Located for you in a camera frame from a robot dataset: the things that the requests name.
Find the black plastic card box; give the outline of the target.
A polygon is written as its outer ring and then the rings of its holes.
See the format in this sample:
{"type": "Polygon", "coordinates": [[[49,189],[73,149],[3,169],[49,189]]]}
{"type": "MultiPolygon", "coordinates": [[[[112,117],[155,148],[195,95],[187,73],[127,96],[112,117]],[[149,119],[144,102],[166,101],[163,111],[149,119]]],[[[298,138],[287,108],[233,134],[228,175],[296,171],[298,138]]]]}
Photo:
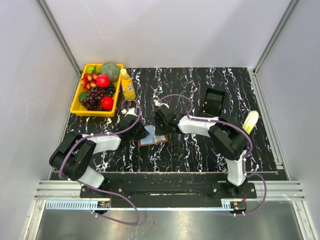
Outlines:
{"type": "Polygon", "coordinates": [[[226,92],[207,88],[199,106],[198,116],[203,118],[220,117],[224,109],[226,92]]]}

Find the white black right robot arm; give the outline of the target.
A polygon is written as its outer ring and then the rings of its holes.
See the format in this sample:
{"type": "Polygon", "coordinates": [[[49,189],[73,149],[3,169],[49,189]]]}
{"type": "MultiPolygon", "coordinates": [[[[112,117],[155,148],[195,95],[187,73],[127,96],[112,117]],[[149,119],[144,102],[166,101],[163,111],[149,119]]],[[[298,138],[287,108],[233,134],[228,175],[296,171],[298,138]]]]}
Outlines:
{"type": "Polygon", "coordinates": [[[226,159],[228,194],[239,198],[246,191],[245,159],[253,148],[249,134],[239,125],[222,117],[195,117],[177,115],[165,103],[155,103],[155,134],[193,134],[208,137],[214,150],[226,159]]]}

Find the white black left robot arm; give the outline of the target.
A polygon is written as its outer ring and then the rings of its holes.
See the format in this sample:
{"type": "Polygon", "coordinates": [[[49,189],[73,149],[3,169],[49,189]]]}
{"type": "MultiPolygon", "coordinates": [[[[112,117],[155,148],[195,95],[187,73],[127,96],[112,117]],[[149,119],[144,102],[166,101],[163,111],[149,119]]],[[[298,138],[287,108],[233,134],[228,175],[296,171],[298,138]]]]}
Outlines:
{"type": "Polygon", "coordinates": [[[67,134],[49,159],[49,164],[59,171],[59,177],[91,186],[98,198],[107,195],[109,186],[105,177],[89,166],[94,154],[116,151],[130,141],[141,140],[149,135],[140,121],[141,112],[132,107],[122,111],[123,117],[116,132],[67,134]]]}

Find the brown leather card holder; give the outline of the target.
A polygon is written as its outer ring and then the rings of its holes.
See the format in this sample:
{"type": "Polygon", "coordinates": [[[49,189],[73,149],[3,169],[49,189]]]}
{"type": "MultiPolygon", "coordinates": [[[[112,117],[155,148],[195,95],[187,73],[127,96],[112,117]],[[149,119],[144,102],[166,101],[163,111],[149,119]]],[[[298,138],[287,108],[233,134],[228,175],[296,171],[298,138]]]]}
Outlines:
{"type": "Polygon", "coordinates": [[[148,132],[148,135],[145,138],[138,140],[139,147],[166,143],[168,141],[167,135],[156,135],[156,128],[153,125],[145,126],[145,130],[148,132]]]}

